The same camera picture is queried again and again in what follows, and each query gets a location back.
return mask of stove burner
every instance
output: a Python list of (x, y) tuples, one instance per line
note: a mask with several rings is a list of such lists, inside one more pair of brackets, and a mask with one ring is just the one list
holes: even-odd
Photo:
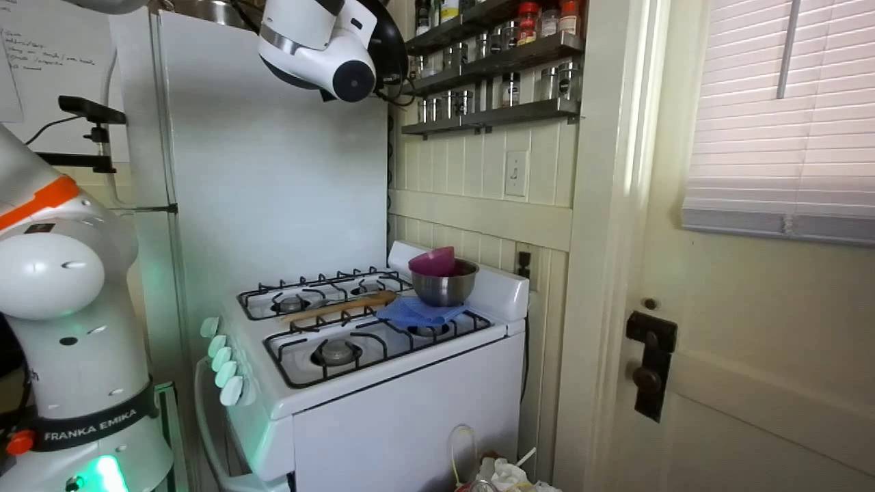
[(276, 315), (304, 312), (304, 308), (306, 308), (306, 304), (298, 295), (275, 304)]
[(347, 338), (324, 341), (310, 360), (319, 365), (347, 365), (361, 357), (361, 347)]

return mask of whiteboard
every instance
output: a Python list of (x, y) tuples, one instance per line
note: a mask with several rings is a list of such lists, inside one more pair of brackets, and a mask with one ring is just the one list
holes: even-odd
[[(109, 101), (116, 45), (109, 18), (63, 0), (0, 0), (0, 40), (12, 85), (0, 90), (0, 118), (20, 138), (33, 136), (45, 122), (68, 118), (59, 96)], [(83, 138), (92, 122), (74, 119), (51, 127), (31, 146), (37, 153), (103, 153)]]

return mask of wall outlet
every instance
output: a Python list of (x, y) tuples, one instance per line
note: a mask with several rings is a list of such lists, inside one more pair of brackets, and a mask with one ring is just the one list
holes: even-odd
[(528, 149), (525, 153), (506, 153), (503, 162), (503, 194), (506, 196), (525, 196), (528, 190)]
[(532, 278), (532, 290), (537, 290), (537, 282), (535, 282), (537, 267), (539, 267), (537, 246), (514, 242), (514, 274)]

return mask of blue towel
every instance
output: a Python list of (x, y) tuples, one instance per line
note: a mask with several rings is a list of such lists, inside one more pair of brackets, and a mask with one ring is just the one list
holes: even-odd
[(457, 319), (469, 305), (429, 305), (417, 295), (402, 295), (377, 312), (381, 319), (388, 319), (396, 328), (440, 328)]

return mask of window blind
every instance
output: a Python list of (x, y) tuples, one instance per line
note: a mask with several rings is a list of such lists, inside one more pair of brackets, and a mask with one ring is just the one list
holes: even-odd
[(875, 0), (711, 0), (685, 226), (875, 246)]

